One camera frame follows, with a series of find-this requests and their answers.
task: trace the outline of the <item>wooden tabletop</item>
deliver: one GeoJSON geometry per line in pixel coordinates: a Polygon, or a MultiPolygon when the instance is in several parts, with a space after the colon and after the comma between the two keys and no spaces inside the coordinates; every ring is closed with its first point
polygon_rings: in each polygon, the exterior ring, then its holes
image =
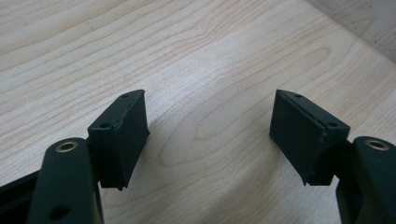
{"type": "Polygon", "coordinates": [[[106,223],[340,223],[338,180],[304,187],[268,136],[275,91],[395,144],[396,65],[310,2],[2,1],[0,186],[143,89],[151,135],[106,223]]]}

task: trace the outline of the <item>screw hole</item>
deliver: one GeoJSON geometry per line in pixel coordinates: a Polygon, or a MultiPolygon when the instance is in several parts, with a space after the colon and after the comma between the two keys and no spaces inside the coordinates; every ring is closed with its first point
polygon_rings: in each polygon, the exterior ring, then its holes
{"type": "Polygon", "coordinates": [[[375,149],[378,149],[381,151],[389,150],[389,146],[387,144],[376,141],[376,140],[369,139],[369,140],[366,140],[364,143],[369,147],[372,147],[372,148],[375,148],[375,149]]]}
{"type": "Polygon", "coordinates": [[[68,152],[75,149],[78,146],[77,142],[64,142],[56,147],[58,152],[68,152]]]}
{"type": "Polygon", "coordinates": [[[54,207],[49,213],[50,220],[60,220],[70,213],[71,209],[65,205],[54,207]]]}
{"type": "Polygon", "coordinates": [[[109,123],[103,123],[100,125],[101,128],[108,128],[110,126],[109,123]]]}
{"type": "Polygon", "coordinates": [[[338,124],[334,123],[334,122],[328,122],[327,124],[329,124],[332,127],[338,127],[338,124]]]}

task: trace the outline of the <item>wooden table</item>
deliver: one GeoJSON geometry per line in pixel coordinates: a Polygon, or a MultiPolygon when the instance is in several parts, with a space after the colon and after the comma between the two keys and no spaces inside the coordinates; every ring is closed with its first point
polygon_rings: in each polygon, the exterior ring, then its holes
{"type": "Polygon", "coordinates": [[[304,187],[268,130],[282,89],[395,143],[396,65],[347,28],[303,0],[2,1],[0,185],[144,89],[151,135],[129,188],[101,190],[106,223],[339,223],[338,180],[304,187]]]}

